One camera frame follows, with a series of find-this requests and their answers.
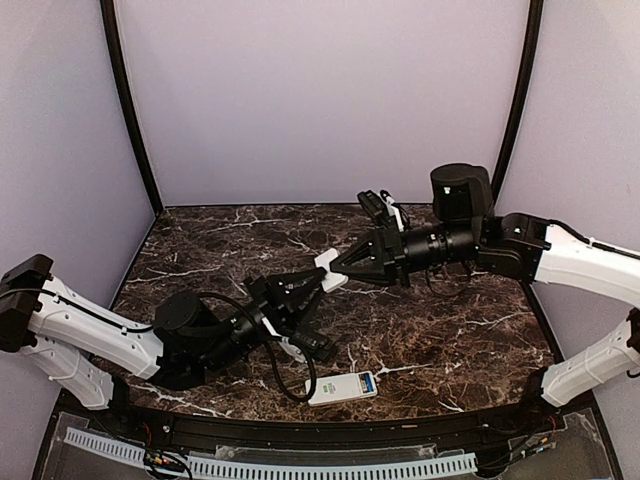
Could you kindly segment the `white battery compartment cover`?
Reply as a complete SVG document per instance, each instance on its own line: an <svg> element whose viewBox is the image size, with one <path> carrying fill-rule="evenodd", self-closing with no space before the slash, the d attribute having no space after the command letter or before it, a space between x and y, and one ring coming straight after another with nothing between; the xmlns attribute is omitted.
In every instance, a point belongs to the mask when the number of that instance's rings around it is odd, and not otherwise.
<svg viewBox="0 0 640 480"><path fill-rule="evenodd" d="M339 256L335 248L330 248L314 258L314 265L325 270L325 276L321 282L322 289L329 294L344 286L349 278L346 275L335 273L331 270L330 264Z"/></svg>

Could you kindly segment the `white remote control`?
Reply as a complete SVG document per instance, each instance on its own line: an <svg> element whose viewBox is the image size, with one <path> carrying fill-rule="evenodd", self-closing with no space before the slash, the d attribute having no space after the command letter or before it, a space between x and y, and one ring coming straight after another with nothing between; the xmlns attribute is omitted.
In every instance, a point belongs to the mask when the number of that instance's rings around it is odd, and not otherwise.
<svg viewBox="0 0 640 480"><path fill-rule="evenodd" d="M358 378L360 374L369 374L372 377L375 385L374 392L367 394L362 393ZM307 403L311 406L322 406L371 398L377 395L378 387L372 372L363 371L359 373L346 373L318 378L316 380L314 395L307 401Z"/></svg>

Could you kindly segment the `blue battery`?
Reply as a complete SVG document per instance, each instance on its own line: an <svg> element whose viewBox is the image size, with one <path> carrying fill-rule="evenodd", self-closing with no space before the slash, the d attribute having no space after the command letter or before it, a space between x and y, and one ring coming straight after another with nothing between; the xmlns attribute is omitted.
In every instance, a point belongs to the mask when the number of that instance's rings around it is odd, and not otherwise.
<svg viewBox="0 0 640 480"><path fill-rule="evenodd" d="M374 382L372 380L372 377L369 374L366 374L364 376L364 382L365 382L365 387L366 387L366 392L367 393L371 393L371 392L375 391Z"/></svg>

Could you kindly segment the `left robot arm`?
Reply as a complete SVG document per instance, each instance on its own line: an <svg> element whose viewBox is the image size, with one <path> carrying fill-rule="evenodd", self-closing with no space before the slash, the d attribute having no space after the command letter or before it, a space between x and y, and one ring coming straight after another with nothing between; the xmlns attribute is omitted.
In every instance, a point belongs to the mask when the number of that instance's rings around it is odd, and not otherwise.
<svg viewBox="0 0 640 480"><path fill-rule="evenodd" d="M278 344L309 369L304 395L280 388L302 403L316 391L316 362L336 351L328 337L303 327L324 294L322 267L248 278L245 305L215 292L181 291L143 325L79 296L51 274L52 264L36 254L2 275L1 349L32 358L85 408L102 410L103 421L120 436L140 429L140 412L127 403L127 385L92 365L88 354L153 385L184 391L259 347L273 357Z"/></svg>

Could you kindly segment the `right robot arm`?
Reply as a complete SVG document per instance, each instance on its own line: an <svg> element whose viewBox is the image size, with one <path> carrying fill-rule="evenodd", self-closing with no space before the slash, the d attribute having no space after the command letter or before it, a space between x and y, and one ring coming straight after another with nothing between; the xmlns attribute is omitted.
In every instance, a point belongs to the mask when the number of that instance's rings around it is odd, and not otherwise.
<svg viewBox="0 0 640 480"><path fill-rule="evenodd" d="M453 163L430 174L433 225L409 228L386 194L359 193L373 229L329 264L329 271L378 286L408 285L415 272L472 262L522 283L565 285L620 300L628 316L603 339L529 377L524 401L510 413L521 434L534 432L559 408L639 364L639 255L581 235L559 220L494 213L482 166Z"/></svg>

